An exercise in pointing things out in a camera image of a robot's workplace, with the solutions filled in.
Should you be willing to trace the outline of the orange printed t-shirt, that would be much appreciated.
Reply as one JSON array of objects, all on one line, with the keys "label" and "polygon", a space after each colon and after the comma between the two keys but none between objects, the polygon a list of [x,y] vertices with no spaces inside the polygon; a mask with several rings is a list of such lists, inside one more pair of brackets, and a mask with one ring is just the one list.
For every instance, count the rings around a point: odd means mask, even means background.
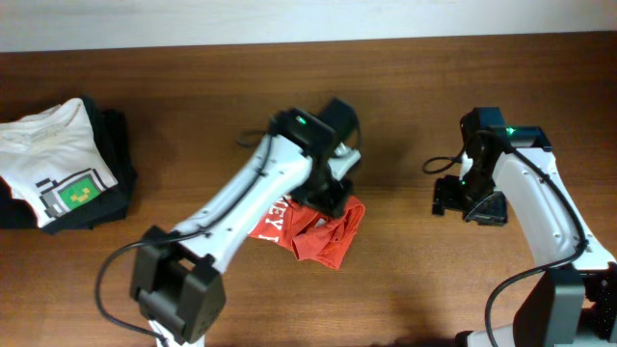
[{"label": "orange printed t-shirt", "polygon": [[340,218],[328,217],[286,195],[269,207],[249,236],[291,251],[298,261],[313,260],[338,270],[365,211],[365,205],[352,196]]}]

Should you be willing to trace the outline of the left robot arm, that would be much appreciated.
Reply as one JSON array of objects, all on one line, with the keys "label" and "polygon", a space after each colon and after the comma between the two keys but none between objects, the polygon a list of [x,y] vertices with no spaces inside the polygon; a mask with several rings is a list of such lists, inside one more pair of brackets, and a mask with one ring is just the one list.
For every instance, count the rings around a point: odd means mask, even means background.
[{"label": "left robot arm", "polygon": [[201,346],[226,303],[223,274],[276,200],[342,216],[360,160],[344,143],[360,130],[354,111],[328,107],[275,115],[254,155],[201,210],[170,232],[151,227],[136,252],[130,295],[160,346]]}]

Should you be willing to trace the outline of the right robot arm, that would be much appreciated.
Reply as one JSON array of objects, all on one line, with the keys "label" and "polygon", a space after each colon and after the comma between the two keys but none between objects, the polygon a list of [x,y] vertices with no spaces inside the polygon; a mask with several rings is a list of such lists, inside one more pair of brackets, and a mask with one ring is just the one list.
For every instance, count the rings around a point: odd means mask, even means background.
[{"label": "right robot arm", "polygon": [[[539,127],[484,126],[463,132],[450,158],[461,171],[435,173],[432,212],[500,227],[513,209],[534,267],[500,283],[484,308],[484,329],[460,332],[458,346],[613,346],[616,343],[616,258],[585,224]],[[512,323],[495,327],[496,298],[532,276],[538,281]]]}]

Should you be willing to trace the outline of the black folded garment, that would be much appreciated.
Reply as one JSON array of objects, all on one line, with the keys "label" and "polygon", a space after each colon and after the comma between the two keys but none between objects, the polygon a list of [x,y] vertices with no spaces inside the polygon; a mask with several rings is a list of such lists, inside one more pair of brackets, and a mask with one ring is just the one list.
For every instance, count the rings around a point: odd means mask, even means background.
[{"label": "black folded garment", "polygon": [[29,204],[17,198],[1,178],[1,227],[3,229],[37,228],[48,234],[66,229],[87,229],[125,218],[133,194],[136,170],[129,151],[127,123],[124,114],[116,110],[101,111],[94,101],[83,100],[93,130],[94,141],[101,157],[110,168],[118,184],[88,204],[68,213],[46,227],[39,227]]}]

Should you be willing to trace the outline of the white folded pixel-print t-shirt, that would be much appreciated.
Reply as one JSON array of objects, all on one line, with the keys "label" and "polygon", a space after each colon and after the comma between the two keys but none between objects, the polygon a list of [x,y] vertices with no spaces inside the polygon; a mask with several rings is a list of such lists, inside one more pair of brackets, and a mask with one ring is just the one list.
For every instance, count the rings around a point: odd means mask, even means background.
[{"label": "white folded pixel-print t-shirt", "polygon": [[1,125],[1,178],[29,204],[39,227],[118,184],[80,98]]}]

